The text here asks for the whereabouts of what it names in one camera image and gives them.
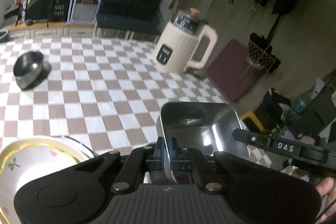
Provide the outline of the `person right hand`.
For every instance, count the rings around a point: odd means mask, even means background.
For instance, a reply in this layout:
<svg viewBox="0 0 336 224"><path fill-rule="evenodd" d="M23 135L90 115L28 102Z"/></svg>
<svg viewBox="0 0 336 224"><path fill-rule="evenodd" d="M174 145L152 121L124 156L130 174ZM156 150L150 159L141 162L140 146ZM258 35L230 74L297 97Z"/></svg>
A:
<svg viewBox="0 0 336 224"><path fill-rule="evenodd" d="M321 196L326 196L326 207L335 200L335 178L326 177L316 187ZM331 222L335 218L335 203L321 216L320 223Z"/></svg>

